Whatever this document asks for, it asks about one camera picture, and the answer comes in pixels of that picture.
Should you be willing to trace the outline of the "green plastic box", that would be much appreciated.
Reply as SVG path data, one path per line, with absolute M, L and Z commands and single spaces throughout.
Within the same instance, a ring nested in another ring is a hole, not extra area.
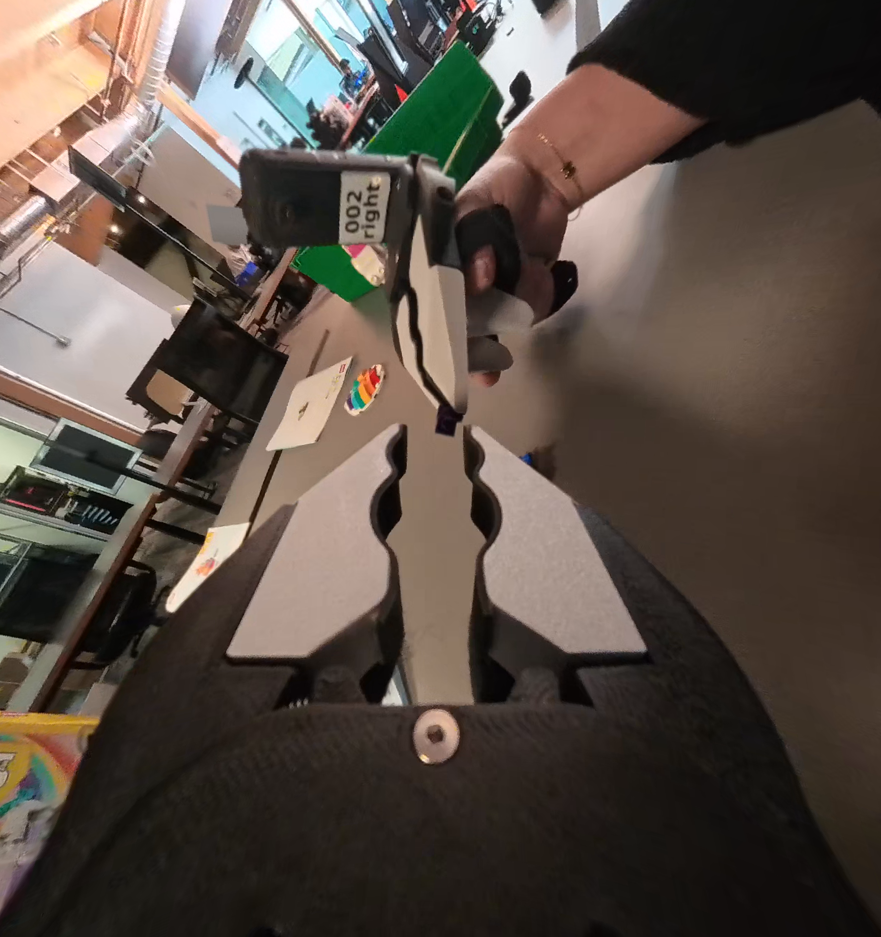
M 369 155 L 435 158 L 457 187 L 501 143 L 503 97 L 477 57 L 456 41 L 364 147 Z M 342 245 L 303 249 L 294 269 L 347 302 L 376 287 L 354 269 Z

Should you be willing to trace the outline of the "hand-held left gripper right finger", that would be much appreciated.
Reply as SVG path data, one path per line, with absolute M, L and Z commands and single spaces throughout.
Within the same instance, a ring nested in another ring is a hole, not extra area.
M 483 544 L 471 634 L 490 661 L 641 661 L 645 641 L 575 501 L 478 427 L 465 428 Z

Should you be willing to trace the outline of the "small closed instruction booklet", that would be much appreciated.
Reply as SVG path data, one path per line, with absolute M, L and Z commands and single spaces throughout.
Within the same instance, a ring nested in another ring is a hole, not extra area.
M 285 451 L 315 443 L 325 427 L 353 363 L 341 362 L 299 381 L 266 451 Z

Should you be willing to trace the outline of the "wall monitor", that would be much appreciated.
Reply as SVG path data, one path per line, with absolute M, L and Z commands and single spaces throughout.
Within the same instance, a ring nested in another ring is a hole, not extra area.
M 115 496 L 142 450 L 103 433 L 59 419 L 28 468 L 71 486 Z

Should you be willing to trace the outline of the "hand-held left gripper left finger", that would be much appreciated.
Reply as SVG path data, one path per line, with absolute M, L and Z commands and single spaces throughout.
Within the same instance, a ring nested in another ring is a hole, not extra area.
M 286 518 L 226 656 L 231 662 L 395 664 L 408 431 L 394 424 L 311 487 Z

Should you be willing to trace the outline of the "colourful lego set box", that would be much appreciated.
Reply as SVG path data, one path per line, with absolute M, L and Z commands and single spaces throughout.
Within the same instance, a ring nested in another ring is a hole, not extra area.
M 43 850 L 99 723 L 0 711 L 0 913 Z

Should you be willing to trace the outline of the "person's right forearm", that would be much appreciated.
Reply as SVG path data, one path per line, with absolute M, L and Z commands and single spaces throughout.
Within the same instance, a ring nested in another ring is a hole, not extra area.
M 581 205 L 857 101 L 881 119 L 881 1 L 629 2 L 532 116 Z

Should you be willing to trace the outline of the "white picture booklet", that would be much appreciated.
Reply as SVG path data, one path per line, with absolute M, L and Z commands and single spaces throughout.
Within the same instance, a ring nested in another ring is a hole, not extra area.
M 165 602 L 165 612 L 172 615 L 189 597 L 244 543 L 250 523 L 223 525 L 207 530 L 202 546 L 189 567 L 180 576 Z

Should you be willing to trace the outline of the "person's right hand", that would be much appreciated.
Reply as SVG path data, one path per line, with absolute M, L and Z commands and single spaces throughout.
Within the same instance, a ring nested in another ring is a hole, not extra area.
M 540 324 L 574 294 L 572 266 L 561 259 L 571 215 L 579 208 L 575 182 L 564 177 L 562 159 L 540 132 L 519 127 L 458 193 L 461 221 L 501 206 L 509 213 L 521 253 L 516 296 Z

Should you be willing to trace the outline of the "black office chair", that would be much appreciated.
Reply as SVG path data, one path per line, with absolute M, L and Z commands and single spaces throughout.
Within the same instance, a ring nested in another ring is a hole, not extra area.
M 77 647 L 76 669 L 101 669 L 115 662 L 157 623 L 156 571 L 131 562 L 119 574 L 92 616 Z

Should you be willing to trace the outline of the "rainbow lego piece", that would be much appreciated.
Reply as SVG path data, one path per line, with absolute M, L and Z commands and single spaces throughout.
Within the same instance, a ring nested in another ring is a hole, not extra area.
M 353 380 L 353 386 L 346 398 L 344 409 L 351 416 L 359 416 L 371 408 L 385 379 L 385 369 L 381 364 L 367 367 Z

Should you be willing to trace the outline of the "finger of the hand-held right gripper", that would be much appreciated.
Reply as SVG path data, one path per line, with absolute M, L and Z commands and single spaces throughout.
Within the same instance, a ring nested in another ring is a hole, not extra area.
M 436 413 L 447 404 L 466 414 L 469 402 L 465 278 L 456 267 L 412 255 L 393 311 L 402 367 Z

